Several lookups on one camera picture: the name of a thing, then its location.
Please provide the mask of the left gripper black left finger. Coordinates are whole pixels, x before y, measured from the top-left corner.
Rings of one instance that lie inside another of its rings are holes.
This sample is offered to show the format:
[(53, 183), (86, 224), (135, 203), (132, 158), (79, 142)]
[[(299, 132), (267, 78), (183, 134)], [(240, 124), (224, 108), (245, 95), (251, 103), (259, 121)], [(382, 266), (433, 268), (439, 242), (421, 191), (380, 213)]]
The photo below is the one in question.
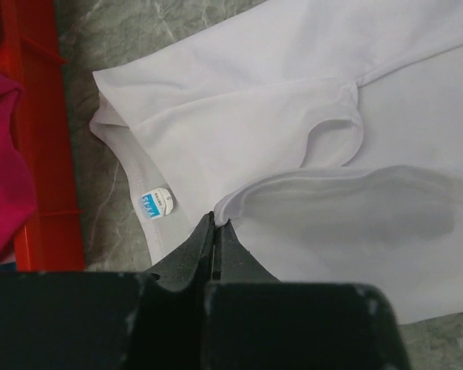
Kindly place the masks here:
[(0, 369), (197, 369), (211, 214), (143, 272), (0, 272)]

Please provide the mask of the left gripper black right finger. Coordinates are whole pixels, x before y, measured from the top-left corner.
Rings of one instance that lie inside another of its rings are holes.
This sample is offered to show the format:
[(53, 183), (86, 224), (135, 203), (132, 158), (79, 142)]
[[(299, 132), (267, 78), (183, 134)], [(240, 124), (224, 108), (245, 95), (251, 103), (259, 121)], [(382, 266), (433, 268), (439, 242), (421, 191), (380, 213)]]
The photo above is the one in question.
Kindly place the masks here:
[(206, 369), (409, 369), (393, 309), (356, 283), (281, 282), (239, 242), (216, 234), (204, 293)]

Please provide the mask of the white t-shirt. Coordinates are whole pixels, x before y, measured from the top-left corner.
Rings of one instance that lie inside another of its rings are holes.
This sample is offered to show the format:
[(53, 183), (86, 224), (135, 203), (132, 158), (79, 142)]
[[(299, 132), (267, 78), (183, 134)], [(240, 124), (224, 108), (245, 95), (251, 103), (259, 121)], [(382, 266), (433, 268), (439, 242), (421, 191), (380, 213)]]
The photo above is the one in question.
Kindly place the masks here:
[(93, 78), (153, 263), (213, 212), (282, 281), (463, 312), (463, 1), (267, 1)]

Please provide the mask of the magenta t-shirt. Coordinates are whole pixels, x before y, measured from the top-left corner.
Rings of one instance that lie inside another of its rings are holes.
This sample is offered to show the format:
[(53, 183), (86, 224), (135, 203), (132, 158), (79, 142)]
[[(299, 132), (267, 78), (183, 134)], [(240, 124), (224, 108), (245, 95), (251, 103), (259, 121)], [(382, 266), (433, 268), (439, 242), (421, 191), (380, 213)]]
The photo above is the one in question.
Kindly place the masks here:
[(35, 188), (25, 160), (14, 147), (12, 113), (22, 87), (0, 73), (0, 259), (36, 208)]

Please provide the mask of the red plastic bin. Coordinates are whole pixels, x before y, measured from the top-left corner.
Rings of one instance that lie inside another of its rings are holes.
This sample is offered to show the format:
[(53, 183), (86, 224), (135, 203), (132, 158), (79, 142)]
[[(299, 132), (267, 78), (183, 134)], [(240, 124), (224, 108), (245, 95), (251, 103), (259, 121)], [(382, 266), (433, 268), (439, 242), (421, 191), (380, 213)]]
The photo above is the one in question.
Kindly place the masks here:
[(37, 209), (13, 240), (20, 271), (85, 266), (55, 10), (51, 1), (0, 1), (0, 72), (24, 93), (12, 137), (32, 175)]

